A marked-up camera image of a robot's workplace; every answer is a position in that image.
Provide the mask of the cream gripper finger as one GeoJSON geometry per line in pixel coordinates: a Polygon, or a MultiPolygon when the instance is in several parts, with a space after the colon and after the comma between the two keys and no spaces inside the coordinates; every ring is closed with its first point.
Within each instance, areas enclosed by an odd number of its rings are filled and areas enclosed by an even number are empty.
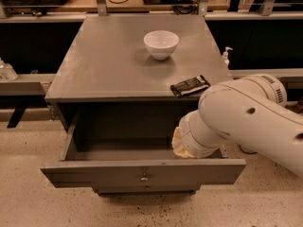
{"type": "Polygon", "coordinates": [[[172,140],[171,140],[171,146],[173,149],[173,153],[176,156],[179,156],[182,158],[195,158],[195,155],[193,155],[190,151],[190,147],[183,140],[183,136],[181,135],[180,127],[176,127],[174,130],[172,140]]]}

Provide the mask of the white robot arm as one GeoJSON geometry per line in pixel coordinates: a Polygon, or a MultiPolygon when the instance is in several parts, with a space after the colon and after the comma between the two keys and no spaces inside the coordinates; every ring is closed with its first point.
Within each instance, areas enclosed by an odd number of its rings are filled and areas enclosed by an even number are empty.
{"type": "Polygon", "coordinates": [[[286,108],[275,77],[256,74],[220,82],[202,94],[172,138],[176,155],[204,158],[231,140],[303,177],[303,116],[286,108]]]}

